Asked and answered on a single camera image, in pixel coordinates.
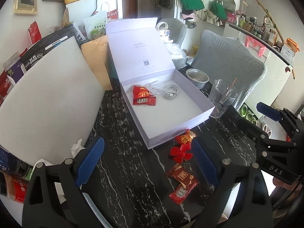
blue gripper pad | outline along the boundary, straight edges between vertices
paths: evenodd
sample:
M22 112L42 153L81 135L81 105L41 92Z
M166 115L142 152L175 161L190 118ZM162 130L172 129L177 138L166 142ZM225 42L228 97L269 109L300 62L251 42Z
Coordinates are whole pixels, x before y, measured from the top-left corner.
M218 170L196 138L191 142L191 150L207 182L216 188L219 184Z
M98 138L95 144L91 147L90 151L87 153L86 157L79 165L77 170L77 178L75 180L77 187L80 187L82 184L88 182L89 177L91 176L98 160L100 159L100 156L103 153L103 150L105 148L104 144L105 142L103 138Z
M279 111L277 111L276 109L271 108L270 106L268 106L262 102L257 103L256 106L257 106L256 109L258 112L264 114L265 116L269 117L273 121L278 122L282 119Z

red flower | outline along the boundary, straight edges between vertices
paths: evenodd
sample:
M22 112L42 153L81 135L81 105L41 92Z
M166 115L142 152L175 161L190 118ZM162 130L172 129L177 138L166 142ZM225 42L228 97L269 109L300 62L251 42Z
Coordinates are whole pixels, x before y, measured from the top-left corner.
M190 146L188 144L182 144L180 147L173 147L170 151L171 156L175 156L173 160L177 163L182 163L183 159L189 160L192 158L192 154L186 153L186 151L190 150Z

white food pouch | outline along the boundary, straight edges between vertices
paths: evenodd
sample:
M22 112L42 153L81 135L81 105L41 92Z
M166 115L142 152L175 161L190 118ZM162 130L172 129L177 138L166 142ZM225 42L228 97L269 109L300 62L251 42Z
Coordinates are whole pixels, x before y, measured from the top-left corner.
M90 40L105 35L105 24L107 23L107 11L101 11L94 16L83 19L87 37Z

metal screw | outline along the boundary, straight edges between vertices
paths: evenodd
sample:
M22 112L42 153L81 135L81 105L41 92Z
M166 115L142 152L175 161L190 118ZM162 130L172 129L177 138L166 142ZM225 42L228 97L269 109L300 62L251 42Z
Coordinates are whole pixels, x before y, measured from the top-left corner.
M42 166L43 166L43 163L42 163L42 162L39 162L39 163L37 163L37 165L36 165L37 168L41 168Z
M259 164L256 163L256 162L253 162L251 165L252 165L252 167L253 167L254 169L259 168Z
M72 164L73 160L71 158L68 158L64 161L65 164Z
M223 160L222 160L222 163L223 163L224 165L230 165L231 161L230 161L229 159L223 159Z

gray chair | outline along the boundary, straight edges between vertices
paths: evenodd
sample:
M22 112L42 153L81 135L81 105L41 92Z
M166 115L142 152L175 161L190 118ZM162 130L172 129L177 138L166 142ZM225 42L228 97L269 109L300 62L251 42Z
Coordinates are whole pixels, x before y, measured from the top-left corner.
M222 79L235 86L238 97L233 106L238 110L253 88L265 77L267 67L256 59L239 41L223 38L205 30L192 67L205 72L213 84Z
M161 21L168 23L168 30L170 31L170 39L173 40L174 44L178 44L180 47L185 38L187 26L184 23L182 23L180 20L173 18L161 19L160 22Z

